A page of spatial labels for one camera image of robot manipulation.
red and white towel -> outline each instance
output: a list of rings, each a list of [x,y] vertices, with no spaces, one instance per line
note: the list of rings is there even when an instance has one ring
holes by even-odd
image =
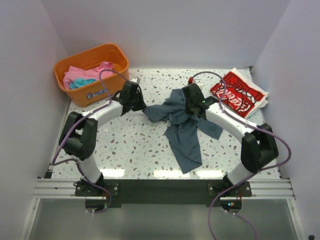
[[[269,92],[255,85],[236,68],[228,72],[223,79],[227,86],[222,101],[239,116],[248,118],[259,108],[267,105],[268,101],[266,98],[269,96]],[[224,92],[223,83],[217,83],[210,91],[220,99]]]

orange plastic container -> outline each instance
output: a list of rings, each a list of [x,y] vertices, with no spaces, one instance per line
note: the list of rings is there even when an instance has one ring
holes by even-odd
[[[59,87],[78,106],[85,107],[93,102],[107,97],[108,94],[104,91],[104,88],[99,80],[77,89],[65,89],[63,85],[65,72],[69,70],[70,66],[88,70],[98,67],[102,62],[112,63],[113,70],[121,73],[127,79],[129,79],[129,61],[127,57],[117,45],[110,43],[97,46],[90,50],[67,57],[59,61],[54,66],[53,71]],[[123,88],[125,80],[121,76],[113,74],[107,78],[104,78],[103,82],[110,94],[114,94]]]

table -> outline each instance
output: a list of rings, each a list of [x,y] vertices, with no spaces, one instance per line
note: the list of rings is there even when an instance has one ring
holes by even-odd
[[[171,90],[182,88],[188,78],[199,71],[213,71],[221,76],[229,69],[141,69],[131,68],[130,77],[139,77],[144,101],[147,105],[162,104]],[[252,80],[249,69],[239,69]],[[204,74],[197,77],[204,85],[203,95],[211,95],[210,88],[219,81],[216,76]],[[102,99],[87,107],[70,103],[70,112],[85,112],[107,102]],[[264,118],[258,110],[250,121],[262,124]],[[239,162],[241,144],[227,131],[223,131],[219,140],[198,130],[201,147],[202,166],[182,174],[164,136],[167,126],[164,122],[153,123],[141,112],[129,112],[102,126],[97,133],[94,157],[98,168],[107,179],[222,179]],[[62,150],[58,161],[68,158]],[[81,177],[73,162],[55,166],[52,179],[79,179]],[[279,179],[278,168],[268,169],[253,179]]]

blue label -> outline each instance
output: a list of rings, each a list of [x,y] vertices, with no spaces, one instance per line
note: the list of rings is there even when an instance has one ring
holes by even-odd
[[[86,95],[86,99],[91,99],[91,98],[93,98],[93,97],[95,97],[95,96],[98,96],[98,95],[100,95],[100,94],[104,94],[105,92],[106,92],[106,90],[102,89],[102,90],[97,91],[97,92],[94,92],[94,93],[88,93],[88,94]]]

pink cloth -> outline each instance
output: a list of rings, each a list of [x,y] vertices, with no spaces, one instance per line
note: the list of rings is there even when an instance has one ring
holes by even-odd
[[[112,69],[114,65],[111,62],[103,61],[100,66],[89,69],[89,70],[83,70],[79,67],[70,66],[69,71],[64,73],[63,78],[63,86],[65,89],[70,90],[70,83],[74,82],[78,78],[82,79],[95,79],[99,80],[99,73],[104,69]],[[114,74],[111,71],[104,71],[102,73],[102,79],[105,79],[109,76]]]

